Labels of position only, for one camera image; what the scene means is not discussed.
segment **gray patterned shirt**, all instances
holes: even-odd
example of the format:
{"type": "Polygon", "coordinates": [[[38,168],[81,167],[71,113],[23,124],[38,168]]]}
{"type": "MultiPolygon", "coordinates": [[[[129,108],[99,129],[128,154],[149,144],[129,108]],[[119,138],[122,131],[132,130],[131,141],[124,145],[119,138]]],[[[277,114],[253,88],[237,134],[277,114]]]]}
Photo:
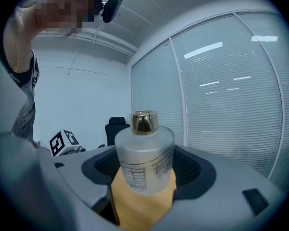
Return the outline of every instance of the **gray patterned shirt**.
{"type": "Polygon", "coordinates": [[[16,118],[12,133],[31,142],[33,141],[33,123],[35,118],[34,87],[39,78],[39,66],[35,53],[33,51],[32,53],[33,57],[30,62],[30,69],[24,73],[13,72],[6,59],[3,49],[2,33],[0,34],[0,58],[8,74],[28,97],[16,118]]]}

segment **gray plastic surface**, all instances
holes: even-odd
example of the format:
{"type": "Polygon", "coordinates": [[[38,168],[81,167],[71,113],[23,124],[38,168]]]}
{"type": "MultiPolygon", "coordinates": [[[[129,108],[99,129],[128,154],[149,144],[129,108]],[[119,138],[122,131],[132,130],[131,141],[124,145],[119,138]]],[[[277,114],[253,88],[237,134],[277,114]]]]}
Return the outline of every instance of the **gray plastic surface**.
{"type": "Polygon", "coordinates": [[[217,172],[216,181],[200,198],[175,201],[151,231],[229,231],[236,230],[243,224],[250,227],[254,214],[242,194],[243,190],[257,188],[270,205],[282,197],[276,186],[242,162],[180,147],[210,161],[217,172]]]}
{"type": "MultiPolygon", "coordinates": [[[[81,173],[82,162],[111,148],[52,158],[47,151],[35,150],[23,139],[0,135],[0,187],[36,224],[43,222],[48,227],[57,225],[64,230],[118,231],[118,227],[91,210],[94,203],[107,196],[107,186],[94,184],[81,173]],[[64,166],[56,169],[55,162],[64,166]],[[29,182],[36,191],[31,192],[28,205],[26,198],[20,196],[26,193],[29,182]]],[[[210,161],[216,169],[216,181],[197,199],[175,201],[152,231],[254,230],[265,223],[282,202],[281,192],[244,163],[182,148],[210,161]],[[257,188],[269,203],[256,217],[242,194],[243,190],[251,188],[257,188]]]]}
{"type": "Polygon", "coordinates": [[[107,196],[108,186],[93,183],[84,176],[81,171],[81,166],[89,158],[108,151],[113,147],[114,145],[110,145],[92,151],[62,155],[53,158],[54,162],[60,162],[65,165],[58,168],[59,173],[73,189],[73,192],[90,207],[94,206],[101,198],[107,196]]]}

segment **ceiling pipe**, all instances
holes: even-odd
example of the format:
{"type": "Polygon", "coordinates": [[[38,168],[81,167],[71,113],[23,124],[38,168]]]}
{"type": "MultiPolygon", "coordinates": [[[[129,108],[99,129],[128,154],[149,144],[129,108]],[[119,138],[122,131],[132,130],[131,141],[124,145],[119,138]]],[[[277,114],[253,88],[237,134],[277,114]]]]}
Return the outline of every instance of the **ceiling pipe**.
{"type": "MultiPolygon", "coordinates": [[[[92,34],[96,34],[96,29],[93,29],[93,28],[84,28],[83,30],[82,30],[82,32],[85,32],[85,33],[92,33],[92,34]]],[[[128,43],[128,42],[126,42],[126,41],[124,41],[124,40],[122,40],[122,39],[120,39],[120,38],[117,38],[117,37],[115,37],[115,36],[112,36],[112,35],[110,35],[110,34],[108,34],[108,33],[105,33],[105,32],[102,32],[102,31],[98,31],[97,32],[97,35],[98,36],[101,36],[101,37],[103,37],[103,38],[107,38],[107,39],[110,39],[110,40],[112,40],[112,41],[115,41],[115,42],[117,42],[117,43],[119,43],[119,44],[121,44],[121,45],[124,45],[124,46],[126,46],[127,48],[130,48],[131,50],[133,50],[133,51],[138,51],[138,48],[137,47],[135,47],[135,46],[133,46],[132,44],[130,44],[130,43],[128,43]]]]}
{"type": "MultiPolygon", "coordinates": [[[[58,34],[58,33],[53,33],[53,32],[42,32],[41,34],[38,35],[38,37],[57,37],[57,38],[61,38],[62,34],[58,34]]],[[[80,40],[84,40],[84,41],[88,41],[88,42],[93,42],[94,38],[92,38],[90,35],[87,34],[83,34],[83,33],[77,33],[77,35],[73,36],[73,39],[80,39],[80,40]]],[[[97,38],[95,43],[97,44],[101,44],[107,47],[110,47],[112,49],[115,49],[119,52],[122,52],[128,56],[133,56],[134,52],[126,49],[122,46],[116,45],[114,43],[111,43],[107,40],[103,40],[101,38],[97,38]]]]}
{"type": "MultiPolygon", "coordinates": [[[[58,32],[47,32],[47,31],[43,31],[42,33],[39,34],[40,37],[43,37],[46,35],[49,35],[49,37],[57,37],[57,35],[59,37],[62,36],[62,34],[60,34],[58,32]]],[[[128,43],[122,39],[119,39],[115,36],[112,36],[108,33],[101,32],[101,31],[93,29],[93,28],[84,28],[82,30],[82,32],[77,33],[75,36],[73,36],[73,38],[75,38],[76,36],[80,36],[79,39],[88,38],[88,39],[92,40],[93,43],[95,43],[96,41],[99,41],[99,42],[103,41],[103,44],[109,44],[109,46],[111,48],[114,48],[114,49],[121,49],[121,51],[126,52],[128,55],[134,55],[134,53],[136,51],[138,51],[138,48],[131,45],[130,43],[128,43]],[[108,42],[106,40],[101,40],[100,37],[106,38],[110,41],[113,41],[114,43],[108,42]]]]}

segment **black office chair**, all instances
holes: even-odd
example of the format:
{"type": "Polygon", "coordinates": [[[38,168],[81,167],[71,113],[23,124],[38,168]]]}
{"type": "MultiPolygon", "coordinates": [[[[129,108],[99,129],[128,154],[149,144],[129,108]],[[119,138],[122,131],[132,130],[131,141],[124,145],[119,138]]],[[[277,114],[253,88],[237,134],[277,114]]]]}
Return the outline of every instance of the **black office chair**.
{"type": "Polygon", "coordinates": [[[109,119],[109,124],[105,126],[107,145],[115,144],[115,136],[121,130],[129,128],[130,125],[125,123],[124,117],[112,117],[109,119]]]}

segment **white wall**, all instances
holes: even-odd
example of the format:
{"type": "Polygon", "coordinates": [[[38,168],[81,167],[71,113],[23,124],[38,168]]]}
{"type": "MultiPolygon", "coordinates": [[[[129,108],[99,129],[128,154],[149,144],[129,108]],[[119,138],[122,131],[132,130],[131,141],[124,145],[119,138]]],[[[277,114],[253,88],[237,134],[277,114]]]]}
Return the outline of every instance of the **white wall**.
{"type": "Polygon", "coordinates": [[[72,131],[87,150],[107,145],[109,118],[124,116],[129,122],[130,75],[122,63],[126,57],[105,46],[70,38],[37,38],[33,50],[40,67],[34,140],[47,145],[63,128],[72,131]],[[79,52],[68,75],[76,49],[79,52]]]}
{"type": "Polygon", "coordinates": [[[140,58],[170,35],[199,20],[221,13],[240,10],[270,10],[278,12],[269,0],[177,0],[159,17],[157,26],[148,28],[140,36],[142,44],[128,62],[133,66],[140,58]]]}

